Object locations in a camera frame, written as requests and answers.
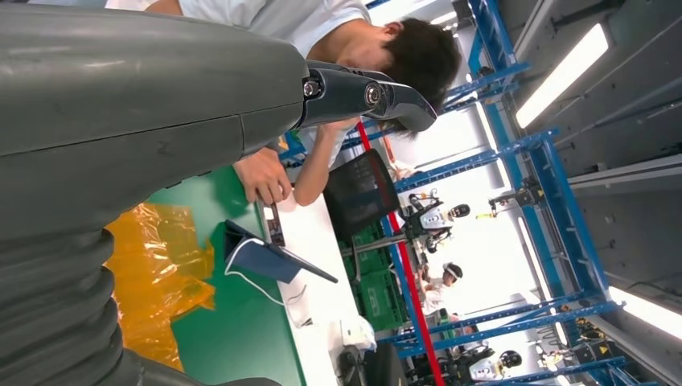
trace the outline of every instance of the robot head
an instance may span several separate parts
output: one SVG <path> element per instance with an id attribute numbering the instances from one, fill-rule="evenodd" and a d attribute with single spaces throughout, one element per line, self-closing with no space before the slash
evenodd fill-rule
<path id="1" fill-rule="evenodd" d="M 521 365 L 521 362 L 523 362 L 521 359 L 521 354 L 514 350 L 503 352 L 502 355 L 499 356 L 499 360 L 506 368 L 515 368 L 516 366 Z"/>
<path id="2" fill-rule="evenodd" d="M 450 211 L 448 212 L 448 215 L 450 218 L 457 218 L 457 217 L 468 216 L 469 213 L 471 213 L 471 208 L 469 207 L 469 205 L 462 203 L 462 204 L 459 204 L 458 206 L 450 209 Z"/>

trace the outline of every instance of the man's hand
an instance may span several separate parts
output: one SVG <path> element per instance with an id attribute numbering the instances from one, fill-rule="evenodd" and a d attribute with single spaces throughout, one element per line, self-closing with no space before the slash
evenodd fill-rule
<path id="1" fill-rule="evenodd" d="M 250 203 L 260 197 L 266 205 L 270 205 L 291 194 L 291 182 L 279 162 L 277 152 L 272 149 L 260 149 L 235 163 L 234 168 Z"/>

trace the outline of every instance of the white table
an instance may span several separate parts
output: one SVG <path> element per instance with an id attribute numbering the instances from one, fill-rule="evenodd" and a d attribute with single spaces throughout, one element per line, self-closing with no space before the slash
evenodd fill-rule
<path id="1" fill-rule="evenodd" d="M 293 195 L 277 205 L 286 247 L 301 258 L 339 279 L 334 284 L 301 270 L 290 284 L 279 284 L 286 302 L 301 293 L 300 300 L 287 306 L 303 376 L 315 386 L 337 384 L 336 358 L 343 350 L 340 320 L 358 315 L 351 285 L 324 198 L 307 207 L 298 206 Z M 295 324 L 312 319 L 311 326 Z"/>

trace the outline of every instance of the white cable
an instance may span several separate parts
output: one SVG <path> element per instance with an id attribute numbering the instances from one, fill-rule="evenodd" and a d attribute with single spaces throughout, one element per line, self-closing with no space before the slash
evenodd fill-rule
<path id="1" fill-rule="evenodd" d="M 256 238 L 247 239 L 247 240 L 245 240 L 243 243 L 237 245 L 237 247 L 235 248 L 235 250 L 232 251 L 232 255 L 231 255 L 231 257 L 230 257 L 230 261 L 228 261 L 227 265 L 225 265 L 225 276 L 238 276 L 238 277 L 241 277 L 242 279 L 244 279 L 244 281 L 246 281 L 247 283 L 249 283 L 253 288 L 255 288 L 256 290 L 261 291 L 261 293 L 264 294 L 271 302 L 273 302 L 273 303 L 275 303 L 275 304 L 278 304 L 278 305 L 280 305 L 280 306 L 283 306 L 283 307 L 284 307 L 284 310 L 285 310 L 285 312 L 286 312 L 286 316 L 289 318 L 289 320 L 290 320 L 291 322 L 294 323 L 294 325 L 296 326 L 296 328 L 301 328 L 302 326 L 306 325 L 306 323 L 307 323 L 308 321 L 304 322 L 303 324 L 299 324 L 299 323 L 294 322 L 294 320 L 291 318 L 291 315 L 289 314 L 289 309 L 288 309 L 286 306 L 291 306 L 291 305 L 293 305 L 293 304 L 296 304 L 299 300 L 301 300 L 301 298 L 303 297 L 303 294 L 306 292 L 306 288 L 308 288 L 308 285 L 307 285 L 307 284 L 303 286 L 303 289 L 301 289 L 301 292 L 298 293 L 298 295 L 292 296 L 291 298 L 287 299 L 287 300 L 286 300 L 286 304 L 285 304 L 285 303 L 280 302 L 280 301 L 278 301 L 277 299 L 273 298 L 272 296 L 270 296 L 270 294 L 268 294 L 267 291 L 265 291 L 264 289 L 262 289 L 258 284 L 256 284 L 256 283 L 254 283 L 253 281 L 251 281 L 251 280 L 250 280 L 248 277 L 246 277 L 243 273 L 237 272 L 237 271 L 230 271 L 230 268 L 232 267 L 232 263 L 234 262 L 234 259 L 235 259 L 236 255 L 237 255 L 237 253 L 239 253 L 239 251 L 240 251 L 246 244 L 248 244 L 248 243 L 254 243 L 254 244 L 258 244 L 258 245 L 265 246 L 265 242 L 264 242 L 263 240 L 256 239 Z"/>

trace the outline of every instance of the white plastic bag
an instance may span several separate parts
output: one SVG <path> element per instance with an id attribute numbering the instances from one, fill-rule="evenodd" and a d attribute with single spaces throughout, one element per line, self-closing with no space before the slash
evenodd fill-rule
<path id="1" fill-rule="evenodd" d="M 341 320 L 344 346 L 355 346 L 361 351 L 375 351 L 374 328 L 362 316 Z"/>

